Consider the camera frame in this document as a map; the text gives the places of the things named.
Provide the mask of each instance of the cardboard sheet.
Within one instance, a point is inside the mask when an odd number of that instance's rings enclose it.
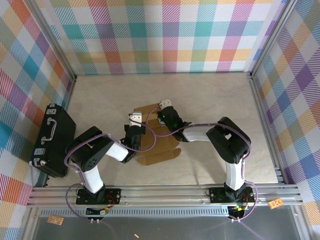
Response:
[[[142,112],[142,122],[146,123],[148,114],[158,106],[158,103],[135,108],[135,111]],[[158,112],[161,108],[158,108],[154,113],[150,114],[148,119],[148,126],[157,135],[169,134],[170,131],[166,126],[161,126],[158,121]],[[141,149],[149,148],[154,142],[154,135],[148,130],[145,130],[145,135],[141,139]],[[138,152],[138,163],[141,165],[153,165],[167,160],[175,159],[181,153],[180,148],[176,148],[179,142],[171,135],[166,137],[157,137],[155,146],[146,152]]]

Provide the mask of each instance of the table surface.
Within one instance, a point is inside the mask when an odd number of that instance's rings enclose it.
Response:
[[[245,177],[255,183],[277,183],[268,146],[245,73],[145,74],[80,76],[68,113],[76,122],[75,136],[92,126],[117,139],[134,108],[170,98],[183,121],[215,123],[229,117],[251,139],[252,155]],[[172,160],[143,166],[135,159],[123,164],[104,156],[98,164],[106,185],[222,184],[225,162],[210,142],[180,143]],[[51,177],[49,186],[80,183],[74,170],[64,178]]]

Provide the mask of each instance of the wire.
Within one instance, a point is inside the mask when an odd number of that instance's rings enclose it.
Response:
[[[145,122],[146,122],[147,125],[148,125],[148,120],[149,120],[150,115],[151,115],[155,110],[157,110],[158,108],[160,108],[160,106],[154,108],[154,109],[153,109],[151,112],[149,112],[149,114],[147,115],[146,120],[145,120]],[[251,143],[245,138],[245,136],[243,136],[240,132],[238,132],[238,131],[235,130],[234,128],[229,127],[229,126],[224,125],[224,124],[221,124],[221,123],[191,124],[191,125],[188,125],[188,126],[181,127],[181,128],[179,128],[179,129],[177,129],[177,130],[175,130],[175,131],[173,131],[173,132],[170,132],[170,133],[168,133],[168,134],[164,134],[164,135],[155,134],[155,136],[157,136],[157,137],[168,137],[168,136],[171,136],[171,135],[173,135],[173,134],[175,134],[175,133],[177,133],[177,132],[179,132],[180,130],[183,130],[183,129],[194,128],[194,127],[204,127],[204,126],[209,126],[209,127],[210,127],[210,126],[220,126],[220,127],[225,128],[225,129],[228,129],[229,131],[237,134],[237,135],[248,145],[248,147],[249,147],[248,153],[242,158],[242,163],[241,163],[241,178],[243,179],[243,181],[244,181],[246,184],[252,185],[252,186],[254,187],[254,190],[255,190],[255,201],[254,201],[253,206],[252,206],[252,208],[250,209],[250,211],[249,211],[246,215],[244,215],[242,218],[239,218],[239,219],[238,219],[238,218],[235,218],[235,217],[231,216],[232,218],[234,218],[234,219],[236,219],[236,220],[239,220],[239,221],[242,220],[242,219],[245,219],[245,218],[247,218],[247,217],[254,211],[255,206],[257,205],[257,202],[258,202],[258,188],[257,188],[257,186],[256,186],[253,182],[247,181],[247,180],[245,179],[245,161],[246,161],[246,159],[247,159],[247,158],[251,155],[251,153],[252,153]]]
[[[92,209],[92,208],[87,207],[86,210],[87,210],[87,211],[90,211],[90,212],[92,212],[92,213],[94,213],[94,214],[99,215],[99,214],[100,214],[100,211],[104,210],[104,208],[101,208],[101,209],[97,210],[97,209]]]
[[[204,194],[205,194],[207,197],[211,198],[210,195],[207,194],[207,191],[208,191],[208,190],[209,190],[209,188],[207,188],[207,189],[205,190]]]
[[[79,189],[85,189],[83,186],[79,186],[76,190],[75,190],[75,194],[77,195],[77,197],[81,197],[79,194],[78,194],[78,190]]]
[[[247,194],[243,194],[243,196],[245,197],[245,201],[246,201],[245,207],[247,207],[248,206],[248,196],[247,196]]]
[[[235,130],[235,129],[233,129],[232,127],[229,127],[229,126],[227,126],[227,125],[221,124],[221,123],[191,124],[191,125],[188,125],[188,126],[181,127],[181,128],[179,128],[179,129],[177,129],[177,130],[175,130],[175,131],[173,131],[173,132],[171,132],[171,133],[165,134],[165,135],[157,135],[157,134],[152,130],[152,128],[148,126],[148,120],[149,120],[149,116],[150,116],[156,109],[158,109],[158,108],[160,108],[160,106],[157,106],[155,109],[153,109],[151,112],[149,112],[149,114],[147,115],[147,118],[146,118],[146,124],[141,123],[141,122],[137,122],[137,121],[133,121],[133,120],[130,119],[131,122],[141,124],[142,126],[146,127],[146,128],[152,133],[152,135],[153,135],[153,137],[154,137],[153,143],[152,143],[152,145],[151,145],[150,147],[148,147],[147,149],[144,149],[144,150],[133,149],[133,148],[131,148],[131,147],[128,147],[128,146],[122,144],[121,141],[119,141],[119,140],[117,140],[116,138],[112,137],[110,134],[102,133],[102,134],[96,135],[96,136],[94,136],[94,137],[92,137],[92,138],[90,138],[90,139],[88,139],[88,140],[80,143],[79,145],[77,145],[76,147],[74,147],[72,150],[70,150],[70,151],[68,152],[68,154],[67,154],[67,155],[65,156],[65,158],[64,158],[64,164],[65,164],[67,167],[69,167],[69,168],[75,169],[75,170],[79,173],[80,178],[81,178],[81,180],[82,180],[82,184],[75,183],[75,184],[71,185],[71,186],[68,188],[68,190],[67,190],[67,192],[66,192],[66,194],[65,194],[65,200],[66,200],[66,203],[67,203],[68,207],[70,208],[70,210],[71,210],[77,217],[83,218],[83,219],[86,219],[86,220],[87,220],[87,218],[85,218],[85,217],[79,215],[78,213],[76,213],[76,211],[74,211],[74,210],[72,209],[70,203],[68,202],[68,193],[69,193],[69,191],[70,191],[71,188],[76,187],[76,186],[78,186],[78,187],[83,187],[84,185],[86,185],[86,181],[85,181],[85,178],[84,178],[81,170],[80,170],[78,167],[76,167],[76,166],[71,165],[71,164],[68,163],[68,158],[69,158],[76,150],[78,150],[78,149],[81,148],[82,146],[84,146],[84,145],[86,145],[86,144],[88,144],[88,143],[90,143],[90,142],[92,142],[93,140],[96,140],[96,139],[98,139],[98,138],[108,136],[108,137],[109,137],[111,140],[113,140],[115,143],[121,145],[122,147],[124,147],[124,148],[126,148],[126,149],[128,149],[128,150],[131,150],[131,151],[134,151],[134,152],[138,152],[138,153],[143,153],[143,152],[149,151],[150,149],[152,149],[152,148],[156,145],[157,137],[168,137],[168,136],[171,136],[171,135],[179,132],[180,130],[184,130],[184,129],[188,129],[188,128],[204,127],[204,126],[209,126],[209,127],[211,127],[211,126],[220,126],[220,127],[223,127],[223,128],[225,128],[225,129],[228,129],[228,130],[230,130],[231,132],[237,134],[239,137],[242,138],[242,140],[243,140],[243,141],[248,145],[248,147],[249,147],[248,153],[247,153],[246,156],[243,157],[243,159],[242,159],[241,177],[242,177],[242,179],[244,180],[245,183],[250,184],[250,185],[253,185],[253,187],[254,187],[254,189],[255,189],[256,197],[255,197],[255,202],[254,202],[254,204],[253,204],[252,209],[248,212],[248,214],[246,214],[245,216],[243,216],[243,217],[240,218],[239,220],[245,219],[246,217],[248,217],[248,216],[253,212],[253,210],[254,210],[254,208],[255,208],[255,206],[256,206],[256,204],[257,204],[257,201],[258,201],[258,189],[257,189],[257,186],[256,186],[253,182],[245,180],[245,177],[244,177],[244,165],[245,165],[245,160],[246,160],[247,157],[249,157],[249,156],[251,155],[251,152],[252,152],[252,147],[251,147],[250,142],[249,142],[240,132],[238,132],[237,130]]]
[[[106,197],[112,199],[112,201],[113,201],[112,206],[109,206],[109,208],[112,208],[112,207],[115,205],[115,199],[114,199],[111,195],[107,195]]]
[[[83,186],[82,186],[80,183],[75,183],[75,184],[71,185],[71,186],[66,190],[66,192],[65,192],[65,201],[66,201],[66,204],[67,204],[67,206],[69,207],[69,209],[71,210],[71,212],[72,212],[74,215],[76,215],[77,217],[79,217],[79,218],[81,218],[81,219],[83,219],[83,220],[85,220],[85,221],[87,221],[87,222],[91,222],[90,219],[88,219],[86,216],[81,216],[80,214],[78,214],[78,213],[71,207],[71,204],[70,204],[70,202],[69,202],[69,200],[68,200],[68,194],[69,194],[71,188],[74,188],[74,187],[83,187]],[[116,239],[116,238],[117,238],[117,235],[116,235],[115,230],[114,230],[114,229],[112,228],[112,226],[110,226],[107,222],[102,221],[102,220],[101,220],[101,221],[97,221],[97,220],[96,220],[96,222],[97,222],[97,223],[103,223],[104,225],[106,225],[106,226],[111,230],[113,237]]]

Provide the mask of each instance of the black suitcase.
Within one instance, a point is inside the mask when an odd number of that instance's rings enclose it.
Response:
[[[67,174],[66,148],[73,141],[76,123],[57,104],[49,104],[32,152],[30,165],[56,178]]]

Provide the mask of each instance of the suitcase handle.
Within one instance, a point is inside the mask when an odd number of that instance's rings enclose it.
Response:
[[[50,125],[50,122],[54,122],[53,124],[53,127],[52,127],[52,130],[51,130],[51,136],[50,138],[46,138],[45,136],[43,136],[41,138],[41,144],[45,144],[45,142],[49,142],[51,141],[53,138],[54,138],[54,134],[55,134],[55,131],[56,131],[56,127],[57,127],[57,121],[52,119],[51,117],[49,117],[47,120],[46,120],[46,124]]]

